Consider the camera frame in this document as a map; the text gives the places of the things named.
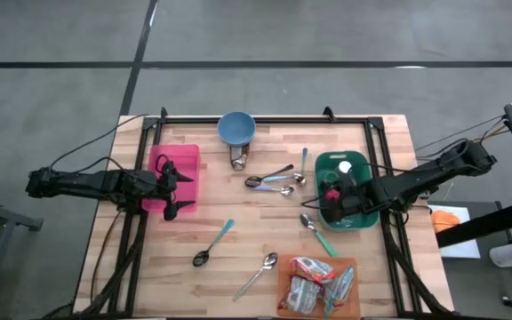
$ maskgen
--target light blue bowl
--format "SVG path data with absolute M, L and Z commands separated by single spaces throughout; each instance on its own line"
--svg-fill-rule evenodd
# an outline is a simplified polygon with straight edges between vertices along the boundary
M 242 147 L 254 136 L 256 122 L 242 111 L 228 113 L 217 124 L 220 138 L 232 147 Z

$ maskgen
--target pink plastic container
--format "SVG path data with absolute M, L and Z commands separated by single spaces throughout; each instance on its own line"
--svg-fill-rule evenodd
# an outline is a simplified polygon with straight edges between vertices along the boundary
M 197 145 L 159 145 L 151 147 L 149 153 L 148 170 L 155 172 L 157 178 L 160 173 L 156 170 L 156 160 L 160 155 L 166 155 L 175 163 L 175 168 L 181 174 L 193 179 L 191 182 L 177 182 L 175 190 L 176 201 L 196 201 L 199 191 L 199 173 L 201 170 L 201 155 Z M 159 159 L 159 167 L 165 163 L 162 157 Z M 151 213 L 163 213 L 165 201 L 163 200 L 143 200 L 141 207 Z M 179 209 L 179 213 L 194 212 L 196 203 L 187 205 Z

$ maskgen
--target wooden table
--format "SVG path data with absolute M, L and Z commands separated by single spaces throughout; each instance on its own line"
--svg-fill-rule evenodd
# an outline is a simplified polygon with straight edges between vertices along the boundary
M 382 117 L 393 165 L 397 168 L 415 166 L 405 116 Z M 123 116 L 120 122 L 126 119 L 128 117 Z M 116 132 L 111 156 L 125 168 L 133 168 L 141 123 L 141 118 L 138 118 Z M 171 222 L 164 221 L 162 214 L 149 214 L 134 316 L 276 316 L 275 270 L 263 275 L 239 301 L 232 302 L 232 297 L 270 252 L 328 256 L 299 220 L 301 212 L 317 215 L 314 210 L 300 206 L 304 199 L 314 197 L 315 191 L 311 182 L 304 188 L 297 188 L 293 195 L 284 197 L 249 191 L 244 180 L 251 175 L 262 176 L 276 171 L 286 164 L 299 168 L 304 147 L 309 150 L 306 166 L 309 177 L 313 176 L 313 164 L 322 152 L 357 150 L 368 155 L 363 126 L 259 124 L 251 143 L 248 165 L 242 172 L 231 168 L 228 146 L 219 139 L 215 124 L 165 125 L 161 143 L 197 144 L 200 147 L 202 165 L 198 207 L 196 212 L 180 213 Z M 382 163 L 379 144 L 375 144 L 379 163 Z M 147 168 L 147 161 L 148 154 L 144 168 Z M 75 310 L 81 310 L 90 303 L 92 271 L 106 231 L 115 216 L 114 205 L 100 203 L 76 294 Z M 210 261 L 202 268 L 194 268 L 191 261 L 195 254 L 207 247 L 228 219 L 234 219 L 235 226 L 212 248 Z M 96 291 L 114 270 L 122 222 L 123 219 L 118 219 L 108 242 Z M 416 271 L 438 300 L 452 309 L 452 298 L 428 211 L 410 211 L 406 229 Z M 357 232 L 322 232 L 340 256 L 357 260 L 362 316 L 394 316 L 396 310 L 380 225 Z M 401 286 L 406 304 L 410 306 L 407 283 L 402 273 Z M 125 291 L 123 284 L 120 308 L 124 307 Z

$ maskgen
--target food package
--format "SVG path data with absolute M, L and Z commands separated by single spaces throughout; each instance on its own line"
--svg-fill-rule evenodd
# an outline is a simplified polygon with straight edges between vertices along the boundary
M 277 307 L 309 316 L 316 306 L 320 290 L 319 284 L 299 276 L 293 276 L 290 291 L 285 294 Z
M 351 291 L 355 269 L 349 267 L 345 272 L 335 280 L 326 284 L 324 287 L 325 317 L 341 308 Z
M 290 260 L 290 267 L 294 275 L 319 284 L 328 284 L 335 277 L 332 266 L 316 259 L 296 257 Z

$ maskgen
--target concrete floor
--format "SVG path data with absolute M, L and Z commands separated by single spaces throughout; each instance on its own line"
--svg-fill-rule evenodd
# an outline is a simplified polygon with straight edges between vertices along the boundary
M 0 0 L 0 61 L 132 60 L 147 6 Z M 512 60 L 512 1 L 162 0 L 145 60 Z M 29 198 L 27 175 L 113 126 L 129 74 L 0 69 L 0 203 L 45 218 L 40 233 L 14 235 L 0 272 L 0 319 L 42 316 L 74 296 L 96 202 Z M 500 115 L 509 102 L 512 68 L 141 70 L 130 114 L 158 114 L 162 106 L 191 115 L 318 114 L 324 106 L 339 114 L 406 114 L 421 146 Z M 57 168 L 89 164 L 111 141 Z M 448 200 L 512 204 L 512 139 L 485 145 L 499 162 L 485 176 L 454 180 Z M 461 311 L 486 308 L 476 300 Z

